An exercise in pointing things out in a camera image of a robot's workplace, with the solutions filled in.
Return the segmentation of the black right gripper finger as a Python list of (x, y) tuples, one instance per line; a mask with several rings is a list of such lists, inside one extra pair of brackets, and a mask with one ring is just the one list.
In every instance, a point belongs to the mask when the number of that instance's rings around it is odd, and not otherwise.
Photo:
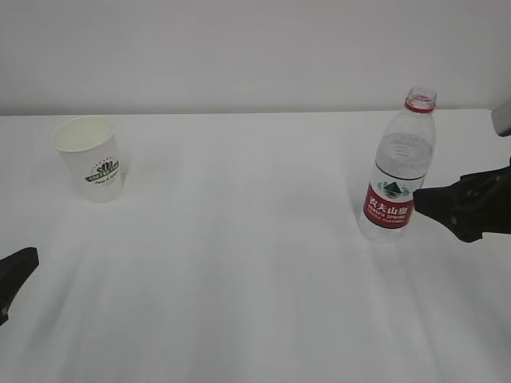
[(510, 233), (510, 167), (476, 172), (445, 187), (414, 192), (414, 210), (449, 229), (462, 242), (485, 233)]

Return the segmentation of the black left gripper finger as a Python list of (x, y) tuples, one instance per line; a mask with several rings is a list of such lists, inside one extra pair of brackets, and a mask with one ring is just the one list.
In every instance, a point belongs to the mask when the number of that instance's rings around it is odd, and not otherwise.
[(1, 260), (1, 325), (9, 319), (9, 309), (14, 298), (38, 266), (36, 247), (23, 248)]

